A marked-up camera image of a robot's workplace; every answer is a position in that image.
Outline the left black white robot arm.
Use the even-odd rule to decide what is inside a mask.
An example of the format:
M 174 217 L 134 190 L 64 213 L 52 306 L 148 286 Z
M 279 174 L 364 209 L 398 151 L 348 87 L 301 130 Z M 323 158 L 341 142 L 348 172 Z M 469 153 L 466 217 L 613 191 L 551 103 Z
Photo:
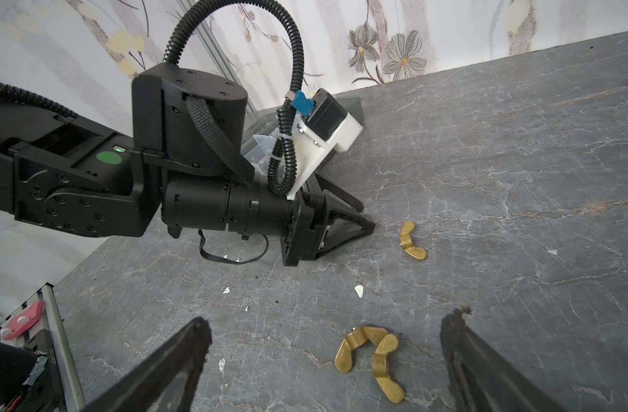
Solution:
M 0 210 L 83 237 L 140 237 L 155 215 L 173 238 L 185 228 L 276 236 L 286 266 L 372 234 L 362 202 L 318 172 L 362 124 L 328 91 L 303 94 L 303 42 L 280 3 L 260 3 L 283 25 L 293 55 L 266 175 L 241 152 L 246 90 L 179 66 L 192 34 L 223 7 L 193 5 L 163 61 L 133 80 L 131 136 L 0 83 Z

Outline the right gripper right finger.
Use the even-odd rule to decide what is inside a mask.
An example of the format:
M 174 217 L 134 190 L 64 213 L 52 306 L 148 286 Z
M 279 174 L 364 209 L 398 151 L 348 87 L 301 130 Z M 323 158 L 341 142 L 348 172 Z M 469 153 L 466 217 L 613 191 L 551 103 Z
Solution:
M 467 326 L 468 307 L 441 322 L 440 343 L 457 411 L 563 411 Z

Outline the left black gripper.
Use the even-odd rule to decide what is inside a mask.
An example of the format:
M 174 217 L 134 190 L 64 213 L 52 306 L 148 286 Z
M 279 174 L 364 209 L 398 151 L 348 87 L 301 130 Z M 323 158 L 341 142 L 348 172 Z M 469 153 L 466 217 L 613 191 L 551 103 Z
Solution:
M 288 201 L 288 223 L 281 235 L 281 257 L 286 267 L 320 259 L 351 240 L 371 235 L 376 227 L 373 221 L 360 214 L 364 204 L 359 199 L 319 173 L 315 178 L 323 192 L 338 197 L 354 210 L 329 212 L 323 192 L 299 191 L 293 201 Z

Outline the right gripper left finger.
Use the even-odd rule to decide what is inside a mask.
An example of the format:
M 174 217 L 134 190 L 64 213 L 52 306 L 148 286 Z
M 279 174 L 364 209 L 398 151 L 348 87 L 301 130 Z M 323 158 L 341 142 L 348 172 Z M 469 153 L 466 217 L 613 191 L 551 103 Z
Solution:
M 192 319 L 84 410 L 190 411 L 211 344 L 209 322 Z

